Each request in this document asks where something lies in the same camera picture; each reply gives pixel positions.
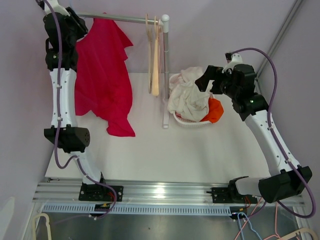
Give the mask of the orange t shirt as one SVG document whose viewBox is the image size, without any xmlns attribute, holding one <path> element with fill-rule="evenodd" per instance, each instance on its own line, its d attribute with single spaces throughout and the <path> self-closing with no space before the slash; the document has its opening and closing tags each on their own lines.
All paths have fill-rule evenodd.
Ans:
<svg viewBox="0 0 320 240">
<path fill-rule="evenodd" d="M 208 99 L 208 106 L 209 112 L 201 121 L 209 121 L 214 124 L 218 122 L 224 114 L 224 108 L 219 100 L 212 97 Z"/>
</svg>

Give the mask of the pink wire hanger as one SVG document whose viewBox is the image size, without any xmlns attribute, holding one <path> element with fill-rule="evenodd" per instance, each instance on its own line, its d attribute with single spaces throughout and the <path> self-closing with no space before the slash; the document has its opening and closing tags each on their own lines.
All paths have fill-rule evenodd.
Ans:
<svg viewBox="0 0 320 240">
<path fill-rule="evenodd" d="M 157 72 L 160 74 L 162 72 L 162 68 L 164 65 L 164 50 L 165 50 L 165 35 L 164 35 L 164 27 L 163 23 L 160 19 L 158 19 L 158 24 L 155 27 L 156 33 L 156 43 L 157 43 Z"/>
</svg>

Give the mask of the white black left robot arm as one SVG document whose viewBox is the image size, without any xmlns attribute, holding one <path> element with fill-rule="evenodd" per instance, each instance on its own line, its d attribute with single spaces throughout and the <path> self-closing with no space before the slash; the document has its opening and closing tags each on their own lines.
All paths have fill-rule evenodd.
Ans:
<svg viewBox="0 0 320 240">
<path fill-rule="evenodd" d="M 107 197 L 102 172 L 88 152 L 90 132 L 79 127 L 75 109 L 75 83 L 77 78 L 78 53 L 76 43 L 88 29 L 83 19 L 70 8 L 58 3 L 44 3 L 44 28 L 48 35 L 45 42 L 45 62 L 51 78 L 53 113 L 50 128 L 44 136 L 54 145 L 53 155 L 59 169 L 65 169 L 75 161 L 82 173 L 82 184 L 90 189 L 97 201 Z"/>
</svg>

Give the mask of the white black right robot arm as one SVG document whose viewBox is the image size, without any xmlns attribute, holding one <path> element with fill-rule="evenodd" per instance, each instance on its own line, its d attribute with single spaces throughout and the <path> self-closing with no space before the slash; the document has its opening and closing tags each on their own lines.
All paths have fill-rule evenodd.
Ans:
<svg viewBox="0 0 320 240">
<path fill-rule="evenodd" d="M 204 74 L 195 81 L 198 89 L 204 92 L 212 82 L 211 93 L 226 95 L 231 99 L 233 109 L 249 127 L 257 140 L 267 162 L 269 177 L 238 177 L 230 181 L 227 196 L 232 202 L 240 202 L 246 195 L 258 195 L 268 203 L 297 196 L 305 189 L 304 181 L 309 182 L 313 173 L 309 166 L 302 166 L 284 145 L 289 156 L 286 160 L 272 133 L 278 133 L 275 126 L 268 125 L 268 103 L 255 91 L 256 73 L 248 64 L 237 64 L 232 70 L 209 65 Z"/>
</svg>

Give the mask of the cream wooden hanger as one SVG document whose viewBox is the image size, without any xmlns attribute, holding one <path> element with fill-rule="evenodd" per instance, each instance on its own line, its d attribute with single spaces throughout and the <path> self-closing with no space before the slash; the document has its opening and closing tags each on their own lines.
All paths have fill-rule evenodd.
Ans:
<svg viewBox="0 0 320 240">
<path fill-rule="evenodd" d="M 153 72 L 151 79 L 151 94 L 157 97 L 160 94 L 159 90 L 159 54 L 160 54 L 160 38 L 159 38 L 159 25 L 156 23 L 157 17 L 154 17 L 154 52 L 153 52 Z"/>
<path fill-rule="evenodd" d="M 145 29 L 147 35 L 147 49 L 148 49 L 148 92 L 152 93 L 152 30 L 149 28 L 149 15 L 145 14 Z"/>
</svg>

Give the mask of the magenta t shirt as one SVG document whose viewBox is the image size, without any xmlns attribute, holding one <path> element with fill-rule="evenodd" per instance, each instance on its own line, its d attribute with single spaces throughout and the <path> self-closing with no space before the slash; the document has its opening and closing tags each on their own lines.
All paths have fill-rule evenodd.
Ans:
<svg viewBox="0 0 320 240">
<path fill-rule="evenodd" d="M 77 42 L 75 113 L 93 112 L 107 121 L 116 137 L 135 137 L 128 121 L 133 91 L 125 61 L 131 40 L 113 20 L 95 18 L 88 34 Z"/>
</svg>

